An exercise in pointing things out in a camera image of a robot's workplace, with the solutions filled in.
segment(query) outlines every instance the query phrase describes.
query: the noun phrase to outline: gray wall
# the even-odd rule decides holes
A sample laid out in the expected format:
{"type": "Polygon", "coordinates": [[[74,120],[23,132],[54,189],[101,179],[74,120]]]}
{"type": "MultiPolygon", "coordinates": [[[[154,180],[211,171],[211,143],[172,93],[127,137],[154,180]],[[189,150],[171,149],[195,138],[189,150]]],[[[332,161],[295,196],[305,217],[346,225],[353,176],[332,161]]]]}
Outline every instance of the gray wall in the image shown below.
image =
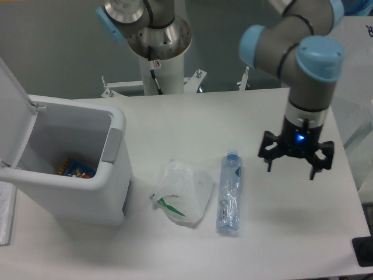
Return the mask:
{"type": "MultiPolygon", "coordinates": [[[[177,13],[192,27],[185,75],[208,72],[207,91],[234,90],[245,64],[238,42],[252,24],[271,26],[280,16],[267,0],[175,0],[177,13]]],[[[31,95],[94,98],[107,82],[139,81],[128,46],[113,43],[95,10],[103,0],[0,2],[0,57],[31,95]]],[[[252,88],[280,84],[252,69],[252,88]]]]}

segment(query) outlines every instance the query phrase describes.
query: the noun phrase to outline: light blue joint cap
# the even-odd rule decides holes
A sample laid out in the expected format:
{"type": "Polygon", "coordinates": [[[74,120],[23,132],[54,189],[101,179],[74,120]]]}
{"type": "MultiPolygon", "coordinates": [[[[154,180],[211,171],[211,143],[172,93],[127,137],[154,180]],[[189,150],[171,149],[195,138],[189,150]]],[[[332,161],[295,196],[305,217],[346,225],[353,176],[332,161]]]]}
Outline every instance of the light blue joint cap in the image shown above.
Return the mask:
{"type": "Polygon", "coordinates": [[[238,46],[238,53],[242,61],[255,68],[256,45],[265,26],[253,25],[245,31],[238,46]]]}
{"type": "Polygon", "coordinates": [[[126,42],[126,38],[119,32],[119,30],[115,27],[115,25],[111,22],[105,12],[98,8],[96,10],[96,15],[98,21],[101,24],[101,27],[105,30],[105,32],[110,36],[112,40],[114,40],[117,44],[123,44],[126,42]]]}
{"type": "Polygon", "coordinates": [[[342,0],[330,0],[330,4],[333,8],[334,24],[333,28],[337,27],[343,19],[344,6],[342,0]]]}
{"type": "Polygon", "coordinates": [[[297,50],[297,62],[310,77],[320,82],[335,82],[342,72],[344,48],[336,40],[309,36],[303,39],[297,50]]]}

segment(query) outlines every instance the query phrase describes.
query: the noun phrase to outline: white trash bin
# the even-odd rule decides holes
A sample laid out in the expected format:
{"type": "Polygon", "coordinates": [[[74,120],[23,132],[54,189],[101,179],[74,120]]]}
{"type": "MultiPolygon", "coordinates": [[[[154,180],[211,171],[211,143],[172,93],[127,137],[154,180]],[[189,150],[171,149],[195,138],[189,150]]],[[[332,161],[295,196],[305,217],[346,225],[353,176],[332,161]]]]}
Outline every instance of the white trash bin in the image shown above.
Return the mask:
{"type": "Polygon", "coordinates": [[[0,181],[57,218],[120,225],[132,176],[126,119],[110,106],[28,96],[0,59],[0,181]],[[68,158],[93,178],[57,175],[68,158]]]}

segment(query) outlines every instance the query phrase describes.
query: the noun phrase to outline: bolt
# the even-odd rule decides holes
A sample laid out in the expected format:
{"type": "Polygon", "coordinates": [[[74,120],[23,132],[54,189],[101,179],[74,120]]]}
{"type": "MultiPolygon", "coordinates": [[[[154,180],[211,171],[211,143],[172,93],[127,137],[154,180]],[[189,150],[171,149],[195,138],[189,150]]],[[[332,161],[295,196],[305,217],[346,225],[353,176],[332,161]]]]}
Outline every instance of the bolt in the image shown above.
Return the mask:
{"type": "Polygon", "coordinates": [[[155,60],[154,68],[159,68],[160,66],[161,66],[161,63],[158,60],[155,60]]]}
{"type": "Polygon", "coordinates": [[[200,79],[201,75],[202,75],[202,71],[201,71],[201,69],[198,69],[197,70],[197,78],[200,79]]]}

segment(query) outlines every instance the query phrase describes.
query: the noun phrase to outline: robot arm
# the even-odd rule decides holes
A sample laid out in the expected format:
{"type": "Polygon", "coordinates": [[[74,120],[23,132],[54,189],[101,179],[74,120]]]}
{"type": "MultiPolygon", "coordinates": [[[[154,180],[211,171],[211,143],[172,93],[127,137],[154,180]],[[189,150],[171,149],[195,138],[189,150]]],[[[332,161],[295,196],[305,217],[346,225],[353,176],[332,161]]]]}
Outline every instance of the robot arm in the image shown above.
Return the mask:
{"type": "Polygon", "coordinates": [[[105,29],[110,25],[112,32],[117,29],[128,38],[144,27],[161,29],[172,24],[175,6],[174,0],[105,0],[96,14],[105,29]]]}
{"type": "Polygon", "coordinates": [[[344,49],[322,36],[340,23],[343,13],[340,0],[293,0],[277,26],[252,26],[241,39],[244,62],[290,86],[281,134],[266,131],[259,150],[268,171],[272,160],[284,155],[305,158],[312,165],[311,180],[316,172],[332,167],[334,143],[318,139],[341,74],[344,49]],[[317,156],[318,150],[325,158],[317,156]]]}

